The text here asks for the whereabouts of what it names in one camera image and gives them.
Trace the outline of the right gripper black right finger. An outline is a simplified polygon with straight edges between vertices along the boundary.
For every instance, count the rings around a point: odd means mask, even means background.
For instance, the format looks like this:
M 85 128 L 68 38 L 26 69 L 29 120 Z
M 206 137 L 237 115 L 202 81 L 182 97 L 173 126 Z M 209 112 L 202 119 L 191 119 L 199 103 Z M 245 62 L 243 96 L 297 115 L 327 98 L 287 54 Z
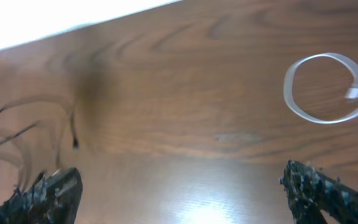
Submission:
M 289 160 L 280 178 L 295 224 L 324 223 L 322 211 L 340 224 L 358 224 L 358 191 L 311 165 Z

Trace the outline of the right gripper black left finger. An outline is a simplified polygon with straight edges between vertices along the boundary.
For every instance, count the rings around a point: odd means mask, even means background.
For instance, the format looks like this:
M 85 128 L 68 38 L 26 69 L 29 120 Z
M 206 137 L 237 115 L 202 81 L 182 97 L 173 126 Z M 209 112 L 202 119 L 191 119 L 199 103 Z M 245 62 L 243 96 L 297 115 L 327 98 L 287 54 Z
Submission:
M 74 224 L 83 193 L 77 168 L 46 178 L 41 172 L 26 192 L 16 189 L 0 205 L 0 223 Z

